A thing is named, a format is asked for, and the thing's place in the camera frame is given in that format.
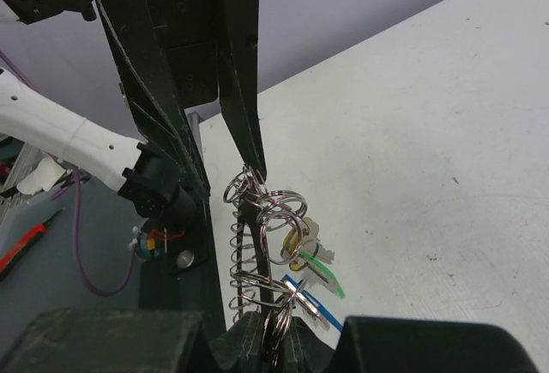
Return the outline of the metal disc keyring holder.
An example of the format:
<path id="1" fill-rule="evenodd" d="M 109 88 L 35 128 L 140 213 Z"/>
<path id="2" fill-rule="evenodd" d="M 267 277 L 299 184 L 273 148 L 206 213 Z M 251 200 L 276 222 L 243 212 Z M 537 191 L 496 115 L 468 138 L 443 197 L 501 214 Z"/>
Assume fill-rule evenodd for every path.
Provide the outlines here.
<path id="1" fill-rule="evenodd" d="M 255 311 L 262 317 L 262 358 L 277 370 L 283 340 L 292 323 L 293 303 L 297 298 L 275 280 L 271 266 L 286 265 L 298 256 L 294 251 L 286 259 L 275 260 L 268 251 L 268 235 L 289 228 L 303 243 L 304 221 L 308 204 L 292 190 L 268 190 L 259 171 L 243 165 L 227 185 L 223 202 L 232 205 L 232 248 L 230 286 L 236 295 L 229 301 L 232 321 Z"/>

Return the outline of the yellow tagged key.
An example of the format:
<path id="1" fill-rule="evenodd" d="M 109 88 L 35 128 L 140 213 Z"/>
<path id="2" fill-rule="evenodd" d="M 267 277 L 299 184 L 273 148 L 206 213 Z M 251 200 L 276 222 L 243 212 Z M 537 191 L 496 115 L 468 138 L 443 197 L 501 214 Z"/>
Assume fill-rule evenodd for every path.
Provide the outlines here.
<path id="1" fill-rule="evenodd" d="M 302 250 L 321 263 L 331 265 L 335 259 L 335 253 L 323 246 L 319 238 L 319 224 L 310 217 L 304 217 L 300 225 L 302 238 L 299 238 L 296 230 L 292 229 L 285 237 L 281 249 L 281 257 L 287 260 L 295 252 Z"/>

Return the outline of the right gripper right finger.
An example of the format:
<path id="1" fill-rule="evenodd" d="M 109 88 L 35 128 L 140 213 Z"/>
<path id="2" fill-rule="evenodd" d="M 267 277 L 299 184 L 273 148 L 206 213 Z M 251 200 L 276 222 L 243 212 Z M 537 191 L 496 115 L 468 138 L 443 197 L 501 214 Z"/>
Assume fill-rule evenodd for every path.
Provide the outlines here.
<path id="1" fill-rule="evenodd" d="M 300 319 L 289 333 L 291 372 L 537 372 L 522 345 L 487 324 L 349 316 L 335 349 Z"/>

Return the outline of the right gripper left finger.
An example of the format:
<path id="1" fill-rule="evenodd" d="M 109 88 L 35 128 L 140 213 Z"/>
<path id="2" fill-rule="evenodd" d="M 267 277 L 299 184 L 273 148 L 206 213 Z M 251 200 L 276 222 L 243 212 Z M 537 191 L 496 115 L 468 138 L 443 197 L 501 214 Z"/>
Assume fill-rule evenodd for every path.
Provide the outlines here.
<path id="1" fill-rule="evenodd" d="M 3 372 L 259 372 L 258 319 L 215 340 L 196 312 L 60 309 L 38 315 Z"/>

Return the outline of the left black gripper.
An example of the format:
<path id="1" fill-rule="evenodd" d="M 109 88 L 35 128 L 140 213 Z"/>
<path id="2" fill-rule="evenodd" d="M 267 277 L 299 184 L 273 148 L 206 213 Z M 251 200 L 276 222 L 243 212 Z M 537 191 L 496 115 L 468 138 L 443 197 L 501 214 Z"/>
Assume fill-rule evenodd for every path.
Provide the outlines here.
<path id="1" fill-rule="evenodd" d="M 138 130 L 179 166 L 198 196 L 207 200 L 210 186 L 182 108 L 216 101 L 219 86 L 221 114 L 237 150 L 264 180 L 259 0 L 95 1 Z"/>

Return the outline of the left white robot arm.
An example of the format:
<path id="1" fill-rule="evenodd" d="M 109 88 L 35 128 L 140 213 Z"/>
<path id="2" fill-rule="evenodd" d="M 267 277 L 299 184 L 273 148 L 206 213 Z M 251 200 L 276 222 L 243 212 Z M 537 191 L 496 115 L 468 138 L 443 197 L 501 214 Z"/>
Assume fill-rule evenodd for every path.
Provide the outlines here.
<path id="1" fill-rule="evenodd" d="M 267 172 L 257 115 L 259 0 L 1 0 L 10 21 L 65 11 L 101 20 L 141 140 L 114 133 L 1 73 L 1 131 L 82 168 L 144 217 L 187 216 L 210 186 L 185 111 L 218 101 L 253 172 Z"/>

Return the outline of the green tagged key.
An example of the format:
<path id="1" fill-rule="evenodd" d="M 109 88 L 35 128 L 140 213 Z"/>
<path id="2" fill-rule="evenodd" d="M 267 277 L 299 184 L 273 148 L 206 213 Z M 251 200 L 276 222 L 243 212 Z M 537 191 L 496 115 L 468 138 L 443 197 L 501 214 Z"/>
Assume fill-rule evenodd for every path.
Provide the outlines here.
<path id="1" fill-rule="evenodd" d="M 323 286 L 339 299 L 346 297 L 346 293 L 343 291 L 339 280 L 323 262 L 319 261 L 305 249 L 299 252 L 299 258 L 304 263 L 302 272 L 309 283 Z"/>

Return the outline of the blue tagged key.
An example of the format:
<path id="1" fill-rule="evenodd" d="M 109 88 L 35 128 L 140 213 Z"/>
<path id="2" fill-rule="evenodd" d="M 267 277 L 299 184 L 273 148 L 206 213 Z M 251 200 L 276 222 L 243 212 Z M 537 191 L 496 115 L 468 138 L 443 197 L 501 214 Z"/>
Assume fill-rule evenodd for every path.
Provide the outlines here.
<path id="1" fill-rule="evenodd" d="M 307 290 L 302 289 L 297 297 L 297 302 L 302 307 L 303 312 L 313 321 L 315 326 L 320 326 L 325 331 L 335 328 L 340 333 L 342 332 L 343 324 Z"/>

